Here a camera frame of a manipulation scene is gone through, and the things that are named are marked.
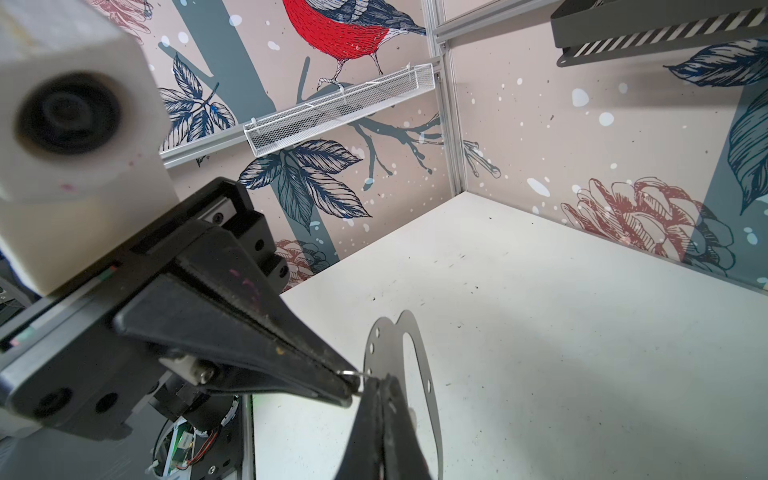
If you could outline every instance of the wallpaper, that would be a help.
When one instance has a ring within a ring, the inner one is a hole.
[[[420,0],[88,0],[144,50],[172,128],[161,149],[429,59]],[[450,198],[434,94],[254,156],[170,170],[181,198],[238,179],[294,286]]]
[[[544,23],[452,54],[471,192],[768,290],[768,41],[559,68]]]

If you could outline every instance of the wire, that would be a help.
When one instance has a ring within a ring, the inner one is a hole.
[[[221,433],[221,427],[219,427],[214,433],[212,433],[208,440],[205,441],[205,443],[200,447],[200,451],[195,455],[189,462],[187,462],[186,467],[177,467],[179,470],[186,470],[187,468],[191,467],[192,465],[198,463],[200,460],[203,459],[206,453],[210,450],[211,447],[214,446],[214,443],[216,443],[216,440],[219,438],[219,434]]]

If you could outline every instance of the thin metal gasket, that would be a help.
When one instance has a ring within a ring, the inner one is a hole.
[[[435,436],[438,480],[442,480],[442,431],[440,430],[440,418],[435,397],[435,382],[429,371],[429,361],[422,334],[419,332],[419,325],[410,310],[403,310],[397,323],[392,323],[392,320],[385,316],[376,320],[368,334],[366,358],[362,372],[380,379],[385,378],[387,374],[397,377],[400,381],[402,394],[407,401],[406,370],[402,349],[402,338],[406,333],[411,336],[416,351],[416,362],[419,364],[419,374],[422,377],[422,388],[427,400],[429,421],[432,424],[432,434]]]

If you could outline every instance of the red bird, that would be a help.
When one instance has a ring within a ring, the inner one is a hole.
[[[376,52],[385,41],[404,33],[426,35],[426,30],[384,0],[283,0],[288,19],[310,45],[334,57],[339,63],[333,78],[323,83],[341,84],[336,80],[347,60],[370,55],[379,69]]]

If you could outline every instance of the wire mesh tray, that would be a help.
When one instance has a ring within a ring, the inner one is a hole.
[[[432,64],[409,65],[364,84],[253,119],[243,130],[253,154],[263,157],[434,89]]]

